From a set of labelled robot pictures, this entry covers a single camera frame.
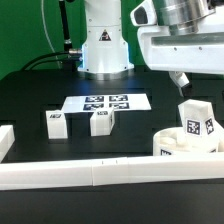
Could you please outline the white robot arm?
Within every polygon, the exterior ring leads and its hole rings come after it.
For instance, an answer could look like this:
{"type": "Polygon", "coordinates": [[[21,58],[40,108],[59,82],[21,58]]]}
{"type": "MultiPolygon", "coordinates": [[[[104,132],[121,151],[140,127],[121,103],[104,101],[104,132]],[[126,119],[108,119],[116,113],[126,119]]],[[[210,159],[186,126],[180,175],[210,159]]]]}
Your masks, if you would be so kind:
{"type": "MultiPolygon", "coordinates": [[[[84,0],[87,39],[81,72],[118,78],[133,67],[122,37],[121,0],[84,0]]],[[[188,73],[224,75],[224,0],[143,0],[130,13],[145,64],[180,88],[188,73]]]]}

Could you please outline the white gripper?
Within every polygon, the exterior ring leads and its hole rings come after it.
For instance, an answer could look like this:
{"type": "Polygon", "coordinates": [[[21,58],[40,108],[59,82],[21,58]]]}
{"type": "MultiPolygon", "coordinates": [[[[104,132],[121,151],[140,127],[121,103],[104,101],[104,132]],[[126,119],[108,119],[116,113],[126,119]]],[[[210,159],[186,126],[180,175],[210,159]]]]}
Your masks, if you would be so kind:
{"type": "Polygon", "coordinates": [[[143,0],[130,17],[145,64],[170,71],[181,96],[184,72],[224,74],[224,0],[143,0]]]}

